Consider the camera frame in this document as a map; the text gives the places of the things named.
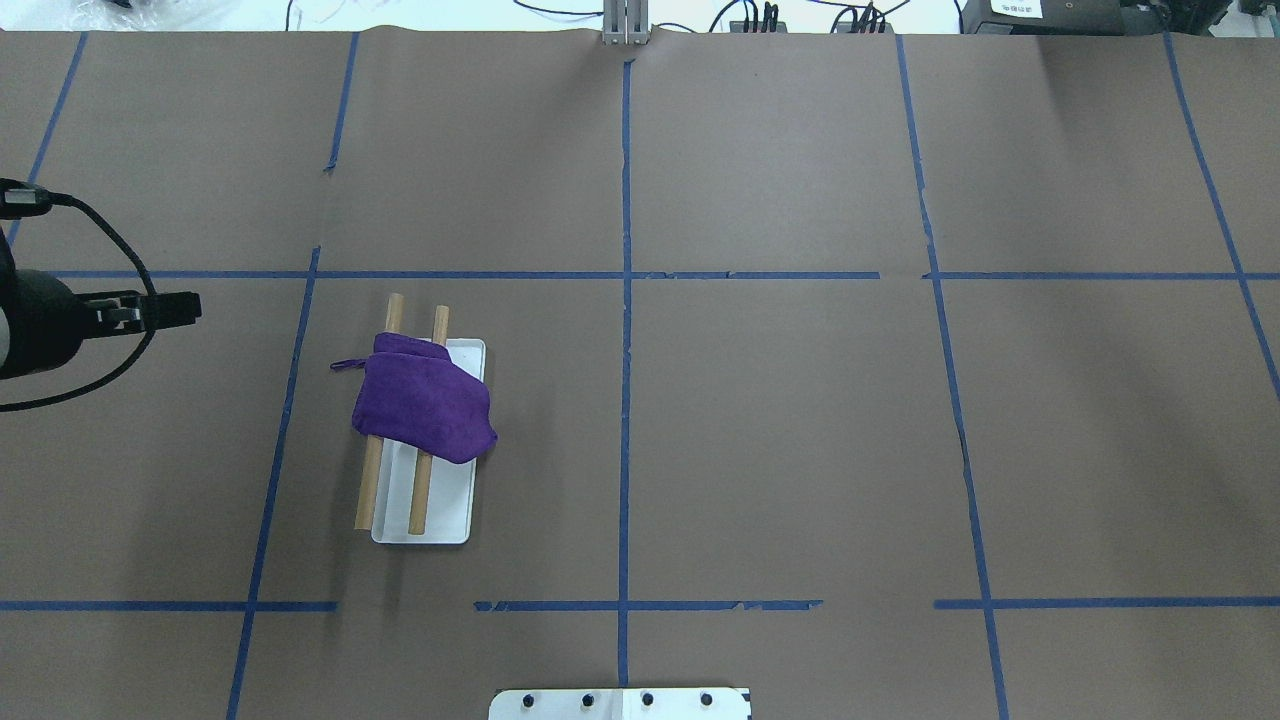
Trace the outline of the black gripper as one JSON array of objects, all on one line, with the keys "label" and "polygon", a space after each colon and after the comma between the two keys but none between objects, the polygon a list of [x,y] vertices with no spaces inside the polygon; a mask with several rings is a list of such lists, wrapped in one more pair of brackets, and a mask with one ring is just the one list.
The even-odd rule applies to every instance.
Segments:
[{"label": "black gripper", "polygon": [[196,292],[96,293],[96,311],[56,277],[37,270],[3,274],[1,378],[68,364],[96,334],[145,334],[193,325],[204,315]]}]

